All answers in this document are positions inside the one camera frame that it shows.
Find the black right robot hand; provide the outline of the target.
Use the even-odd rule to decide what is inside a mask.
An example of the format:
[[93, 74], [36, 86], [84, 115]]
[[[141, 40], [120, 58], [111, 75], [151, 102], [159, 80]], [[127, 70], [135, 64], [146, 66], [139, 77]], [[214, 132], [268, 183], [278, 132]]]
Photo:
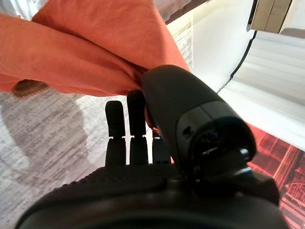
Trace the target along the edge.
[[131, 160], [122, 104], [105, 112], [105, 166], [54, 189], [18, 229], [286, 229], [275, 181], [249, 166], [252, 131], [190, 72], [163, 65], [127, 95]]

